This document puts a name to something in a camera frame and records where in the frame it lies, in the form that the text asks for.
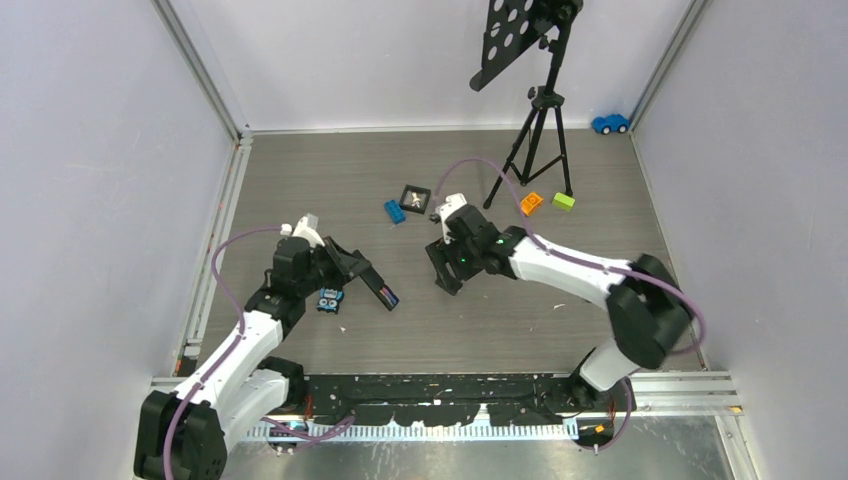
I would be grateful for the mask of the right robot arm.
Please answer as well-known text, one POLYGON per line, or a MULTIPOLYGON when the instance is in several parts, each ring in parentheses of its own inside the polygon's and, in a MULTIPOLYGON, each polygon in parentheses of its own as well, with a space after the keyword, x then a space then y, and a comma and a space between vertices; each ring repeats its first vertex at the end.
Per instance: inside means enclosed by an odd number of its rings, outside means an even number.
POLYGON ((611 337, 567 377, 572 404, 596 410, 621 380, 656 370, 695 319, 663 263, 650 255, 614 260, 565 248, 519 226, 499 230, 473 205, 446 202, 431 214, 442 231, 426 252, 437 285, 451 295, 480 272, 547 285, 601 308, 611 337))

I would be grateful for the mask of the white remote control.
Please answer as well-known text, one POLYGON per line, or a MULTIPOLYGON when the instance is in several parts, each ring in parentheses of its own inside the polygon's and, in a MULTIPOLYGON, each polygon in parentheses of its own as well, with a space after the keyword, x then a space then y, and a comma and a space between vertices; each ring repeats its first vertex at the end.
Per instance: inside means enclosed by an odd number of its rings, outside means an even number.
POLYGON ((439 224, 441 228, 444 229, 446 225, 446 220, 452 214, 453 207, 452 202, 449 200, 443 201, 438 207, 436 213, 438 214, 439 224))

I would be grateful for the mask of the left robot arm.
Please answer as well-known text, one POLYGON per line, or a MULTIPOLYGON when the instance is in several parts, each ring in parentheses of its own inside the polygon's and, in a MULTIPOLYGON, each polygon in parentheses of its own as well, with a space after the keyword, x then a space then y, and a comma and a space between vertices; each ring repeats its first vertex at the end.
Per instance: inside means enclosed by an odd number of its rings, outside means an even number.
POLYGON ((268 413, 298 412, 301 365, 272 356, 323 288, 370 281, 371 262, 332 238, 280 239, 261 286, 235 306, 237 321, 214 353, 170 392, 142 403, 133 459, 140 479, 218 479, 234 447, 268 413))

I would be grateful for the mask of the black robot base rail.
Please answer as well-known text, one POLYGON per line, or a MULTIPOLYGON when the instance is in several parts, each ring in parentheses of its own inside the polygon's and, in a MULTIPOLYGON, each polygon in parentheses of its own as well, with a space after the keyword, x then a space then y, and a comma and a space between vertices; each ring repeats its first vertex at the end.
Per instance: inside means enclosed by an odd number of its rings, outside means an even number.
POLYGON ((578 414, 609 420, 635 409, 628 386, 593 394, 554 374, 306 375, 302 365, 278 357, 267 357, 258 367, 290 381, 278 412, 325 426, 346 418, 368 427, 466 426, 479 414, 496 427, 554 425, 578 414))

